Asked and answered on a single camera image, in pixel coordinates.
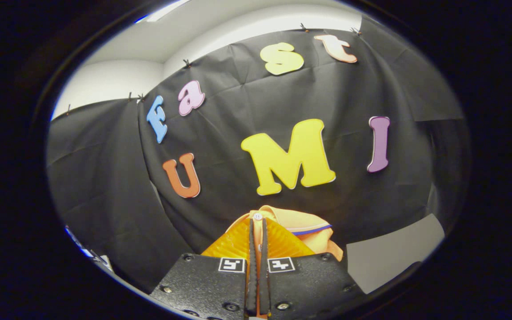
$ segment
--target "foam letter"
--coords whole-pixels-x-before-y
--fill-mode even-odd
[[[349,43],[337,39],[334,35],[317,35],[313,38],[323,41],[325,50],[335,59],[348,63],[357,62],[357,57],[349,55],[343,49],[343,47],[350,47]]]
[[[205,101],[205,94],[201,92],[201,85],[193,80],[185,85],[177,97],[179,104],[179,115],[186,116],[192,109],[197,109]]]
[[[271,44],[260,51],[260,57],[266,63],[266,70],[273,75],[281,75],[303,66],[303,57],[293,51],[293,45],[285,42]]]
[[[368,126],[372,128],[372,160],[366,170],[377,172],[388,166],[386,144],[388,142],[390,119],[387,117],[372,117],[368,120]]]
[[[199,184],[199,177],[197,177],[197,172],[195,171],[195,166],[193,166],[193,156],[192,153],[185,153],[179,157],[179,162],[181,162],[185,166],[185,170],[187,171],[187,177],[189,177],[189,181],[191,182],[191,186],[185,188],[177,175],[177,161],[168,160],[163,164],[163,170],[167,172],[167,176],[169,177],[169,182],[171,182],[171,186],[175,192],[182,196],[183,198],[195,198],[201,192],[201,184]]]
[[[161,143],[165,133],[167,133],[167,125],[162,123],[162,121],[165,121],[165,112],[163,112],[163,108],[161,108],[162,104],[163,98],[161,96],[155,97],[155,101],[153,101],[148,116],[146,117],[157,135],[158,144]]]
[[[274,181],[272,171],[290,189],[295,188],[299,168],[303,166],[301,184],[305,187],[327,184],[335,180],[335,172],[329,170],[323,148],[321,131],[323,121],[309,119],[293,126],[290,149],[285,152],[266,133],[258,133],[244,139],[242,150],[252,156],[260,181],[256,189],[259,195],[277,194],[282,186]]]

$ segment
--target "clip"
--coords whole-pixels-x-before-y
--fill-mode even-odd
[[[349,30],[351,30],[351,31],[355,32],[358,36],[360,36],[360,35],[361,35],[361,31],[359,31],[357,28],[351,28],[351,29],[349,29]]]

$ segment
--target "white wall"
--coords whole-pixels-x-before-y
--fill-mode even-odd
[[[350,8],[341,10],[312,4],[274,6],[238,16],[208,30],[189,40],[163,64],[145,60],[110,60],[83,65],[63,89],[52,118],[65,113],[69,104],[74,109],[99,101],[126,98],[130,92],[132,97],[148,93],[184,67],[183,59],[194,61],[230,43],[270,32],[299,29],[302,23],[307,28],[349,31],[361,27],[361,15]]]
[[[52,119],[99,101],[146,94],[159,84],[163,65],[152,61],[112,60],[84,65],[71,77],[57,101]]]
[[[361,27],[361,14],[311,4],[289,4],[257,10],[228,20],[195,38],[165,61],[163,79],[182,67],[183,59],[194,61],[218,48],[270,32],[306,28],[349,31]]]

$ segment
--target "blue stripe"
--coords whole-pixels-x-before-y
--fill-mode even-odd
[[[327,229],[327,228],[330,228],[330,227],[332,227],[332,226],[330,224],[328,224],[325,227],[321,227],[321,228],[317,228],[317,229],[313,229],[313,230],[308,230],[308,231],[292,232],[292,233],[295,236],[307,235],[308,233],[314,233],[314,232],[321,231],[323,229]]]

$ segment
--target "letter s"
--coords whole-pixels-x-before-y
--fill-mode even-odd
[[[285,42],[271,44],[260,51],[260,57],[266,63],[266,70],[273,75],[295,71],[303,66],[303,57],[294,50],[293,45]]]

